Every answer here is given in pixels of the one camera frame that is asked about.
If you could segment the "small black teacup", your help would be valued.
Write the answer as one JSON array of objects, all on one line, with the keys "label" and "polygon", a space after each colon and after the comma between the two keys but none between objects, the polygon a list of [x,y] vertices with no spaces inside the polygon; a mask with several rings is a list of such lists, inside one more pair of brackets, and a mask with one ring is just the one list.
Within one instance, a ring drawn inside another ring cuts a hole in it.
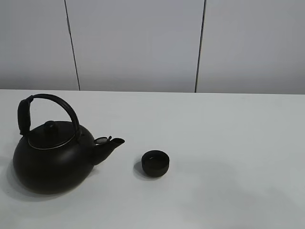
[{"label": "small black teacup", "polygon": [[149,177],[161,177],[167,173],[170,157],[163,151],[151,150],[141,158],[142,169]]}]

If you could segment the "black round kettle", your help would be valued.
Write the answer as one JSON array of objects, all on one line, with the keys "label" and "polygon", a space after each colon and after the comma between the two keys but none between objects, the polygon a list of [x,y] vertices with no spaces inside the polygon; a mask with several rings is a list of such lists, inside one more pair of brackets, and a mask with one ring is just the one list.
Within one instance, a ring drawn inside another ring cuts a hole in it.
[{"label": "black round kettle", "polygon": [[[61,106],[70,121],[47,121],[30,129],[30,106],[34,99],[47,99]],[[73,108],[52,94],[35,94],[20,101],[18,142],[12,166],[17,179],[27,189],[40,194],[57,194],[75,188],[116,148],[122,138],[95,139],[80,125]]]}]

